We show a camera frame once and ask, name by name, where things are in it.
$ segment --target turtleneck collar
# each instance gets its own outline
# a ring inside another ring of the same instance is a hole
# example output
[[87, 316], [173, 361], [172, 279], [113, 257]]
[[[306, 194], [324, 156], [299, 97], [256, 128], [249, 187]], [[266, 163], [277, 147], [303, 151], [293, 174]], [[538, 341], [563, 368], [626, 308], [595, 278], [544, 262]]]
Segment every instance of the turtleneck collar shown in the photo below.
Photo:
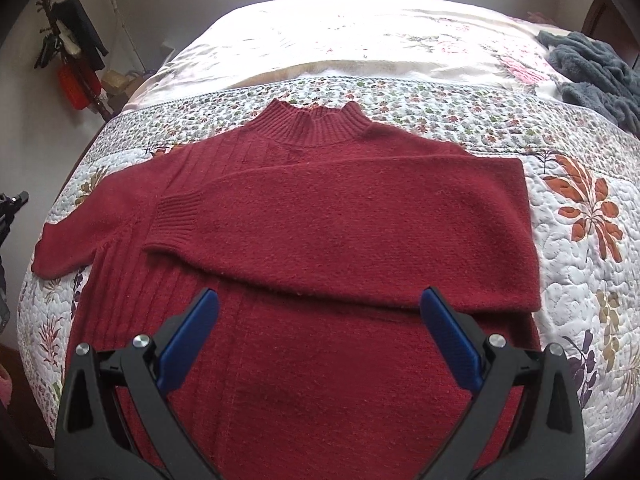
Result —
[[276, 142], [292, 146], [325, 146], [360, 137], [372, 121], [358, 104], [349, 101], [343, 108], [298, 108], [274, 99], [254, 120], [252, 129]]

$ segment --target silver screw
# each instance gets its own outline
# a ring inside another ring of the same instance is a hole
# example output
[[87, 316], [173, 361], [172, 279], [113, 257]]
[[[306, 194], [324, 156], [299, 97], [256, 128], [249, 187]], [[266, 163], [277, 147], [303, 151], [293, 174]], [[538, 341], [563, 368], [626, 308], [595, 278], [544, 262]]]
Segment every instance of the silver screw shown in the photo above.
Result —
[[495, 346], [496, 348], [504, 348], [505, 346], [507, 346], [507, 340], [500, 334], [491, 334], [489, 336], [489, 344], [491, 346]]
[[136, 348], [144, 348], [151, 342], [151, 338], [146, 334], [138, 334], [133, 338], [133, 346]]
[[564, 349], [562, 348], [561, 345], [559, 345], [558, 343], [551, 343], [549, 345], [549, 351], [553, 354], [553, 355], [557, 355], [557, 356], [561, 356], [562, 354], [564, 354]]
[[80, 343], [78, 346], [76, 346], [76, 354], [87, 355], [90, 349], [91, 347], [89, 346], [89, 343]]

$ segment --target blue gripper pad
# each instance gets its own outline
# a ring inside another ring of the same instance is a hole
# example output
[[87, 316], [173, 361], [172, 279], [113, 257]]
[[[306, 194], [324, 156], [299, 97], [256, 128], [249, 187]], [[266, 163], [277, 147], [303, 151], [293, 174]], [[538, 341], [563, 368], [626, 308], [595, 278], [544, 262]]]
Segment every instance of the blue gripper pad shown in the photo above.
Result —
[[482, 388], [482, 359], [449, 307], [428, 288], [420, 298], [420, 316], [458, 386], [476, 394]]
[[208, 288], [188, 312], [158, 359], [158, 390], [166, 396], [182, 386], [218, 320], [218, 295]]

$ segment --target fuzzy gray fabric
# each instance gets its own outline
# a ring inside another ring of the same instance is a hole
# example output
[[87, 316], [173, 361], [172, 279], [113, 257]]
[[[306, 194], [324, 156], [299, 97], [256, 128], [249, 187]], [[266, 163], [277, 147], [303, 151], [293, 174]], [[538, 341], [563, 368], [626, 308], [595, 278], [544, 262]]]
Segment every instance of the fuzzy gray fabric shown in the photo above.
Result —
[[544, 30], [538, 41], [554, 46], [549, 64], [572, 83], [559, 91], [565, 103], [595, 110], [623, 130], [640, 136], [640, 75], [612, 47], [580, 32], [555, 36]]

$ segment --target white quilted bedspread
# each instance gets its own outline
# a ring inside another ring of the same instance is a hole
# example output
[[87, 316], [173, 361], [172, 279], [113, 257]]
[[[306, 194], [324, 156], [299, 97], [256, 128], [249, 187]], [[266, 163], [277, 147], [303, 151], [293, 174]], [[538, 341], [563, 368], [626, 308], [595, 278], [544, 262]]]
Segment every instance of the white quilted bedspread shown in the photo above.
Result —
[[[570, 356], [591, 470], [628, 422], [640, 386], [640, 142], [590, 110], [500, 88], [391, 78], [223, 90], [111, 121], [48, 221], [62, 220], [105, 174], [232, 129], [273, 98], [332, 107], [354, 100], [373, 120], [522, 161], [542, 276], [543, 307], [534, 319], [542, 344], [559, 342]], [[52, 282], [28, 272], [20, 295], [20, 350], [52, 432], [69, 331], [90, 271]]]

